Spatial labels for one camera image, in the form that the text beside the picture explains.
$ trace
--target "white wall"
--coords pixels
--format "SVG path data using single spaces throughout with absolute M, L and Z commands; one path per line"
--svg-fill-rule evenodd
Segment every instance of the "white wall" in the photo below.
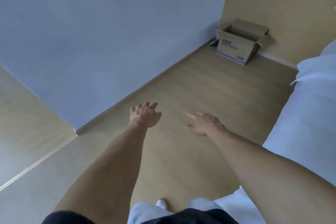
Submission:
M 225 0 L 0 0 L 0 63 L 79 128 L 211 39 Z

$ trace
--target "open cardboard box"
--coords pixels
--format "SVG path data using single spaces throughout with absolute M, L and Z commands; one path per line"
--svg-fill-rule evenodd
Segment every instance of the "open cardboard box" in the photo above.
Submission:
M 216 53 L 242 65 L 251 60 L 259 46 L 265 49 L 272 43 L 266 35 L 269 28 L 256 23 L 236 19 L 216 28 L 219 39 Z

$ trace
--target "white bedsheet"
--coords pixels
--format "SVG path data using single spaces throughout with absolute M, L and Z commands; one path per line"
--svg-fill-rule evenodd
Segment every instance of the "white bedsheet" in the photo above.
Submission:
M 336 40 L 298 64 L 296 86 L 263 144 L 336 186 Z M 215 201 L 239 223 L 265 223 L 240 187 Z

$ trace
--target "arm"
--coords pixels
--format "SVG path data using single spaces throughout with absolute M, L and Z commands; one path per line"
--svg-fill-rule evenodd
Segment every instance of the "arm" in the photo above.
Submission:
M 157 105 L 131 107 L 127 129 L 79 176 L 54 211 L 71 210 L 96 224 L 127 223 L 145 135 L 162 115 Z
M 334 223 L 336 187 L 301 166 L 228 131 L 209 113 L 187 128 L 209 136 L 267 223 Z

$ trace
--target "hand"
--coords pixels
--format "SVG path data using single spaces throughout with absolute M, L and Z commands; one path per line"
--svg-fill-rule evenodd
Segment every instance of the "hand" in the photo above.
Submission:
M 221 128 L 225 126 L 221 124 L 217 117 L 213 117 L 210 113 L 197 112 L 187 113 L 187 115 L 195 121 L 195 125 L 187 124 L 185 127 L 199 136 L 207 136 L 211 129 Z
M 138 104 L 136 109 L 131 107 L 131 115 L 129 117 L 129 124 L 137 124 L 141 127 L 151 128 L 155 126 L 162 116 L 162 112 L 156 112 L 155 108 L 158 103 L 145 102 L 143 105 Z

